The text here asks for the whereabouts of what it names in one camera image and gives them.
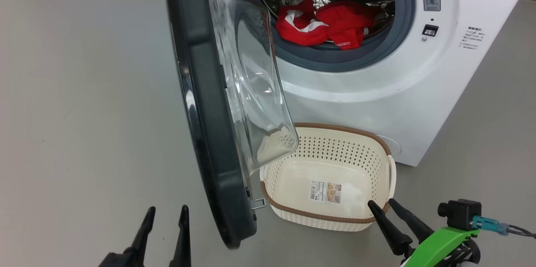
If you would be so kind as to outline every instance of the door glass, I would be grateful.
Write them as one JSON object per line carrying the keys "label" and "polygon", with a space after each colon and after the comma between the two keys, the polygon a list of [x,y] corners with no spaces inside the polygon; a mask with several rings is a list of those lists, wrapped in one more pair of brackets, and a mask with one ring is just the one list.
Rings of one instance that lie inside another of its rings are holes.
{"label": "door glass", "polygon": [[236,146],[250,176],[298,145],[273,52],[270,14],[246,0],[209,3]]}

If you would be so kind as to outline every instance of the washing machine door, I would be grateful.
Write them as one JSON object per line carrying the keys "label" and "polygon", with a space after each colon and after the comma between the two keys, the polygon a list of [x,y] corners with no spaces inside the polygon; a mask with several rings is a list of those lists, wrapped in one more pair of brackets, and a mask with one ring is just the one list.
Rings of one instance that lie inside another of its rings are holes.
{"label": "washing machine door", "polygon": [[265,205],[255,201],[249,177],[297,148],[276,69],[269,13],[244,0],[167,3],[205,191],[223,241],[238,248],[255,234],[254,210]]}

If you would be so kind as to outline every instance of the laundry basket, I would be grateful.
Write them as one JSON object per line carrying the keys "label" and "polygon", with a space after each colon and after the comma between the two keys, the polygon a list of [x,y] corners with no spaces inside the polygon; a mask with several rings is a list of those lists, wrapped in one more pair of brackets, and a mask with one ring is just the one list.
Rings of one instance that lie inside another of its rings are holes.
{"label": "laundry basket", "polygon": [[331,231],[362,231],[375,221],[374,200],[387,212],[396,166],[383,140],[369,132],[296,123],[298,150],[260,169],[264,197],[281,218]]}

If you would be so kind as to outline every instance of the metal latch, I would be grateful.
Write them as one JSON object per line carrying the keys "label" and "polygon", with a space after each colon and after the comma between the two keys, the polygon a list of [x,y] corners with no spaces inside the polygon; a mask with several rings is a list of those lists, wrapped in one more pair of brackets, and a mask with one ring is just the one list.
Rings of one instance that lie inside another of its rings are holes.
{"label": "metal latch", "polygon": [[[259,202],[259,201],[261,201],[262,204],[259,205],[259,206],[256,206],[256,203]],[[263,208],[264,206],[266,206],[266,199],[265,198],[261,198],[261,199],[251,201],[251,210],[257,210],[259,208]]]}

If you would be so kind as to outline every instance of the barcode sticker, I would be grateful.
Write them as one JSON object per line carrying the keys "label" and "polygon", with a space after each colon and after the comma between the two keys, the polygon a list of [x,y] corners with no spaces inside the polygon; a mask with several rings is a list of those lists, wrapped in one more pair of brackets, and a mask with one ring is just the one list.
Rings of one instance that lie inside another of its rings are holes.
{"label": "barcode sticker", "polygon": [[337,183],[311,180],[309,200],[340,203],[341,189]]}

